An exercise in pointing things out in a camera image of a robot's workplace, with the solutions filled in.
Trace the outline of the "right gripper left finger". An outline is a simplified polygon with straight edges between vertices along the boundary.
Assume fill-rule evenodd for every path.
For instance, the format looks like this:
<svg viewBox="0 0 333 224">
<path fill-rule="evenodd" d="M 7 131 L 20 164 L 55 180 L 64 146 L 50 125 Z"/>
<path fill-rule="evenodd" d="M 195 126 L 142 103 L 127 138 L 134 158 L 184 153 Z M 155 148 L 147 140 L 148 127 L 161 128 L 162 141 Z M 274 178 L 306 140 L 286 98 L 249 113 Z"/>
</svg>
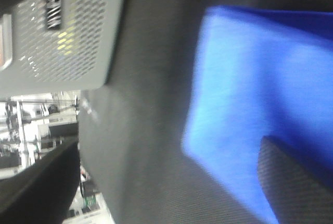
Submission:
<svg viewBox="0 0 333 224">
<path fill-rule="evenodd" d="M 70 140 L 1 182 L 1 223 L 62 223 L 79 180 L 78 142 Z"/>
</svg>

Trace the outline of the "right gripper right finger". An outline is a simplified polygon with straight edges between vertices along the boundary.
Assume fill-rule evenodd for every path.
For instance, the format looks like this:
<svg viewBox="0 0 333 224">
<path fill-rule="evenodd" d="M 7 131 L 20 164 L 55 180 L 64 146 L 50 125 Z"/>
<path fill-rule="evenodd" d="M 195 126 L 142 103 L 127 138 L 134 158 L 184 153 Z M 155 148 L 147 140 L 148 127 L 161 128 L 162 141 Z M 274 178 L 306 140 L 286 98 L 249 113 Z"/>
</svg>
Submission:
<svg viewBox="0 0 333 224">
<path fill-rule="evenodd" d="M 279 140 L 261 140 L 257 174 L 279 223 L 332 223 L 332 187 L 304 167 Z"/>
</svg>

